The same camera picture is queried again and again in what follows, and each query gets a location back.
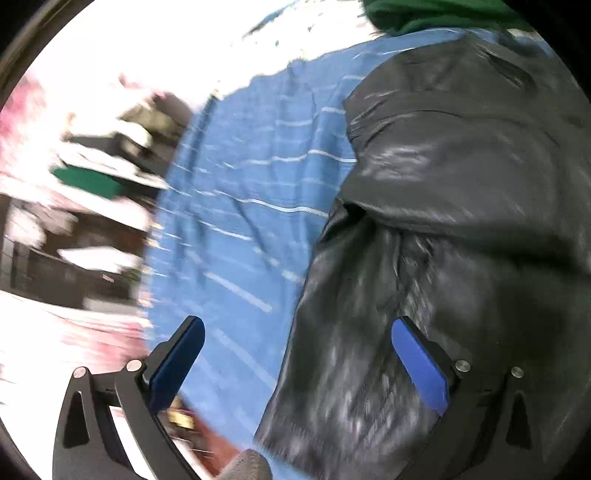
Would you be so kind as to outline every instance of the blue striped blanket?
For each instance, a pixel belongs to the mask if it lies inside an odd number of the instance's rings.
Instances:
[[[234,444],[252,446],[313,244],[355,164],[343,100],[392,55],[462,34],[381,37],[294,61],[193,118],[151,231],[148,317],[152,345],[187,315],[203,319],[205,346],[181,390]],[[272,466],[276,479],[301,478]]]

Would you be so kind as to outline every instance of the white stripe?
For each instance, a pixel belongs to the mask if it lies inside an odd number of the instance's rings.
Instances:
[[[343,109],[337,108],[335,106],[324,106],[320,109],[320,111],[328,113],[345,113]]]
[[[235,293],[236,295],[238,295],[242,300],[246,300],[248,303],[261,309],[265,313],[269,313],[273,309],[271,307],[271,305],[269,305],[268,303],[265,303],[261,299],[256,298],[252,293],[249,293],[246,290],[243,290],[235,283],[232,283],[231,281],[226,280],[225,278],[222,278],[213,272],[205,272],[205,276],[207,278],[209,278],[210,280],[213,280],[214,282],[219,283],[222,287],[227,288],[232,293]]]
[[[287,127],[303,127],[304,125],[311,125],[313,120],[302,120],[300,122],[288,122],[285,120],[276,120],[276,125],[285,125]]]
[[[240,238],[241,240],[247,240],[247,241],[251,241],[252,240],[252,238],[249,237],[249,236],[240,235],[239,233],[234,233],[234,232],[228,232],[227,230],[222,230],[221,228],[218,228],[217,226],[212,225],[211,223],[204,222],[203,220],[197,220],[197,221],[199,223],[202,223],[205,226],[208,226],[210,229],[212,229],[215,232],[223,233],[224,235],[233,236],[235,238]]]
[[[272,376],[270,376],[269,373],[267,373],[265,369],[262,366],[260,366],[246,350],[244,350],[244,348],[242,348],[232,339],[228,338],[226,334],[220,329],[214,329],[212,335],[223,346],[227,347],[229,350],[235,353],[236,356],[240,360],[242,360],[255,373],[255,375],[258,378],[260,378],[271,390],[275,389],[275,386],[277,385],[276,380]]]
[[[325,155],[326,157],[330,157],[333,160],[341,161],[343,163],[355,163],[355,162],[357,162],[357,159],[356,158],[342,158],[342,157],[337,157],[337,156],[333,155],[332,153],[325,152],[324,150],[316,150],[316,149],[313,149],[313,150],[310,150],[308,153],[309,154],[310,153],[316,153],[318,155]]]
[[[392,51],[366,51],[365,50],[361,53],[358,53],[353,58],[356,59],[357,57],[360,57],[361,55],[390,55],[391,53],[402,53],[403,51],[413,50],[414,48],[415,47],[410,47],[410,48],[403,48],[401,50],[392,50]]]
[[[277,267],[279,266],[279,260],[277,260],[276,258],[267,255],[263,250],[261,250],[259,247],[255,247],[254,251],[257,255],[260,255],[261,257],[263,257],[265,260],[267,260],[271,265],[273,265],[273,267]]]
[[[225,195],[227,197],[230,197],[231,199],[236,200],[237,202],[240,203],[256,203],[258,205],[263,205],[265,207],[269,207],[272,208],[274,210],[278,210],[279,212],[285,212],[285,213],[294,213],[294,212],[307,212],[307,213],[313,213],[314,215],[318,215],[324,218],[328,218],[329,214],[326,212],[322,212],[321,210],[316,210],[314,208],[311,207],[280,207],[278,205],[272,205],[270,203],[267,202],[263,202],[262,200],[259,199],[239,199],[236,197],[233,197],[232,195],[230,195],[229,193],[226,192],[221,192],[220,190],[215,190],[216,193],[219,193],[221,195]]]
[[[319,179],[313,179],[310,177],[306,177],[301,179],[302,183],[313,183],[315,185],[322,185],[324,187],[330,188],[332,190],[336,190],[337,192],[339,191],[339,188],[336,185],[331,185],[330,183],[326,183],[325,181],[319,180]]]
[[[303,285],[304,282],[306,281],[304,278],[300,277],[298,274],[290,272],[289,270],[284,270],[283,272],[281,272],[281,275],[286,280],[290,280],[292,282],[299,283],[301,285]]]
[[[204,192],[202,190],[197,190],[197,189],[193,189],[195,190],[195,192],[197,192],[199,195],[205,195],[206,197],[215,197],[216,194],[213,192]]]
[[[271,160],[275,160],[275,161],[285,161],[285,162],[290,162],[290,161],[300,161],[306,158],[307,154],[303,154],[300,155],[299,157],[271,157]]]
[[[244,165],[271,165],[271,160],[245,160]]]
[[[304,155],[300,155],[299,157],[271,157],[270,160],[250,159],[250,160],[244,160],[242,162],[242,165],[243,166],[245,166],[245,165],[271,165],[271,163],[274,161],[282,161],[282,162],[286,162],[286,163],[297,162],[297,161],[302,161],[310,154],[324,155],[326,157],[332,158],[333,160],[337,160],[337,161],[340,161],[343,163],[356,163],[357,162],[356,158],[337,157],[331,153],[325,152],[324,150],[312,149],[312,150],[308,150],[308,153],[305,153]]]

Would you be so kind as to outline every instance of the green fabric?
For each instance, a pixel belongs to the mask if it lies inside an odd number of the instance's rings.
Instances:
[[[436,27],[533,30],[502,0],[363,0],[363,5],[371,23],[393,36]]]
[[[122,185],[112,177],[99,171],[86,168],[67,166],[51,171],[58,179],[70,187],[77,187],[108,200],[121,194]]]

